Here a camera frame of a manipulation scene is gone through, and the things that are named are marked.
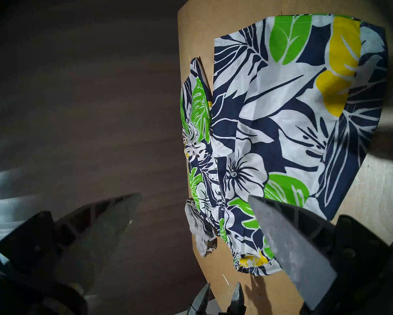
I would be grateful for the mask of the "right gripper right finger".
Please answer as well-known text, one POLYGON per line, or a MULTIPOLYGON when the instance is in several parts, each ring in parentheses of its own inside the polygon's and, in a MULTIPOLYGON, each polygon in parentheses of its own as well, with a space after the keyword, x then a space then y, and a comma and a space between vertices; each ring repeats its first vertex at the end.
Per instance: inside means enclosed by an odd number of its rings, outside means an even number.
POLYGON ((248 203, 281 268, 309 311, 315 311, 337 273, 329 253, 335 225, 312 211, 250 195, 248 203))

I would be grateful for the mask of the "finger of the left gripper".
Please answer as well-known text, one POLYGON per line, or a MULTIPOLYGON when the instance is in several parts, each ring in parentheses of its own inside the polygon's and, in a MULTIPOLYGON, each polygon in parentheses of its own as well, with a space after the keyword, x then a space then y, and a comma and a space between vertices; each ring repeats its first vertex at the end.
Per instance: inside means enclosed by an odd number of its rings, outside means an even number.
POLYGON ((205 286, 195 297, 194 301, 188 306, 187 315, 207 315, 206 309, 210 298, 210 283, 205 286))
POLYGON ((240 282, 233 291, 230 306, 227 308, 228 315, 245 315, 246 306, 244 304, 244 292, 240 282))

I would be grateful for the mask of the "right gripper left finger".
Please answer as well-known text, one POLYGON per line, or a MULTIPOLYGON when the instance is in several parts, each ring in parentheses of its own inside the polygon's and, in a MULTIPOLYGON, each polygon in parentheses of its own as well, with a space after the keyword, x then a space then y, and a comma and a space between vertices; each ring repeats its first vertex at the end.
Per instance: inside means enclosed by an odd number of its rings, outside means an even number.
POLYGON ((56 233, 62 255, 54 270, 57 281, 88 293, 132 224, 141 199, 141 193, 104 199, 59 219, 56 233))

